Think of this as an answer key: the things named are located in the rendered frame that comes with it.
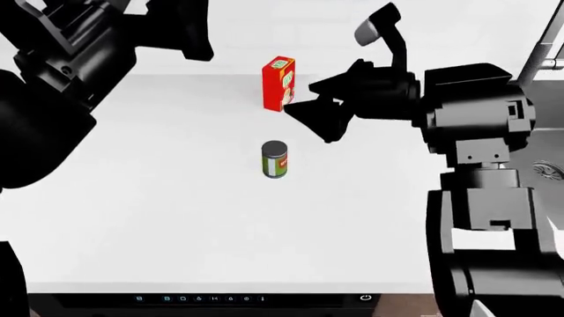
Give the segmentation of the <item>red cardboard food box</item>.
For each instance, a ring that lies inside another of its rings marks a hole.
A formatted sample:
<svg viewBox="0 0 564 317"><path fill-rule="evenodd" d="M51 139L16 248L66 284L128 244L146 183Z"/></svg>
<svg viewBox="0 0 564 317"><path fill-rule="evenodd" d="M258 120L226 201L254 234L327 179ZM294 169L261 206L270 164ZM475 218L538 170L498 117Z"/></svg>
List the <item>red cardboard food box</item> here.
<svg viewBox="0 0 564 317"><path fill-rule="evenodd" d="M277 56L262 67L263 107L282 112L295 94L295 60Z"/></svg>

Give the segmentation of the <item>black dishwasher control panel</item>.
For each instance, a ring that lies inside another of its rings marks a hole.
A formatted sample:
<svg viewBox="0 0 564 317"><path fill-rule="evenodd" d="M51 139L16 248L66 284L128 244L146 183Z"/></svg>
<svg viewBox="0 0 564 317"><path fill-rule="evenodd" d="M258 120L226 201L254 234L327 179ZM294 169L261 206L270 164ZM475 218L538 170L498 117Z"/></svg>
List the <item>black dishwasher control panel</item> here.
<svg viewBox="0 0 564 317"><path fill-rule="evenodd" d="M381 295L32 293L40 317L372 317Z"/></svg>

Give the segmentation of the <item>silver metal faucet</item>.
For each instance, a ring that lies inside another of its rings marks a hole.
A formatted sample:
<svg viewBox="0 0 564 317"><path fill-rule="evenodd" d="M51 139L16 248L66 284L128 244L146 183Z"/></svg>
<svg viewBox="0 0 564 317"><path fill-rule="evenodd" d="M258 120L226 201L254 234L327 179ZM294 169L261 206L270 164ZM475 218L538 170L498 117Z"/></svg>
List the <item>silver metal faucet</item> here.
<svg viewBox="0 0 564 317"><path fill-rule="evenodd" d="M564 43L555 57L547 57L563 26L564 0L560 0L545 30L524 63L516 80L519 86L525 87L531 84L540 70L564 70Z"/></svg>

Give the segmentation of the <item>green labelled tin can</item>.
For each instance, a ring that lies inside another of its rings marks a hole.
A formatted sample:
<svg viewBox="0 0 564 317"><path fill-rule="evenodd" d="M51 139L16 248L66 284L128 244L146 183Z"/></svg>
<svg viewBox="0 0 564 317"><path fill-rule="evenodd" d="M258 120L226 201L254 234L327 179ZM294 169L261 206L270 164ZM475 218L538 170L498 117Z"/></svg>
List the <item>green labelled tin can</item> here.
<svg viewBox="0 0 564 317"><path fill-rule="evenodd" d="M265 176L279 179L287 173L287 145L271 140L262 145L262 169Z"/></svg>

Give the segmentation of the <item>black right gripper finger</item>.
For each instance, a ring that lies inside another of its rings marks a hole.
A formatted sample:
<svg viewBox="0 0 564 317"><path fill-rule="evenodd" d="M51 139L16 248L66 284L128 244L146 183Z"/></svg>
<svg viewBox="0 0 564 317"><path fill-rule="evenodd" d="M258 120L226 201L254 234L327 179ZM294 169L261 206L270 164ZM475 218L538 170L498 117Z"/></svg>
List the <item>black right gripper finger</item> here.
<svg viewBox="0 0 564 317"><path fill-rule="evenodd" d="M338 142L353 118L351 107L332 98L294 102L285 105L284 111L327 144Z"/></svg>
<svg viewBox="0 0 564 317"><path fill-rule="evenodd" d="M349 72L316 81L309 84L308 89L319 96L332 97L336 100L347 100L353 91Z"/></svg>

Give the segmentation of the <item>grey metal sink basin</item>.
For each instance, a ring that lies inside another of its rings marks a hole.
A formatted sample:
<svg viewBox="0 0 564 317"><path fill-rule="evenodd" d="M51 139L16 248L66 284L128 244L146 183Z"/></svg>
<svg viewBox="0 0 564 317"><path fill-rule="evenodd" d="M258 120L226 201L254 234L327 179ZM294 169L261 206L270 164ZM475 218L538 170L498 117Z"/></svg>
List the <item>grey metal sink basin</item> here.
<svg viewBox="0 0 564 317"><path fill-rule="evenodd" d="M535 189L540 204L557 226L564 226L564 181L544 179L532 163L545 160L564 168L564 81L535 81L525 89L536 109L536 126L528 145L511 154L523 186Z"/></svg>

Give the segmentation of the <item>round metal sink drain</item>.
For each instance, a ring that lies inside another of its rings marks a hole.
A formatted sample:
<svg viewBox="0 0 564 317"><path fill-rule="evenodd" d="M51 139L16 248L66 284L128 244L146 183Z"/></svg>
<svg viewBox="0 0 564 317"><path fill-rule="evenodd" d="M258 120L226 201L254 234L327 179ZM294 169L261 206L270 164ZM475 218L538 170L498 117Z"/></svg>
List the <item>round metal sink drain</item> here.
<svg viewBox="0 0 564 317"><path fill-rule="evenodd" d="M535 173L544 179L551 181L564 181L564 168L545 160L537 160L532 163Z"/></svg>

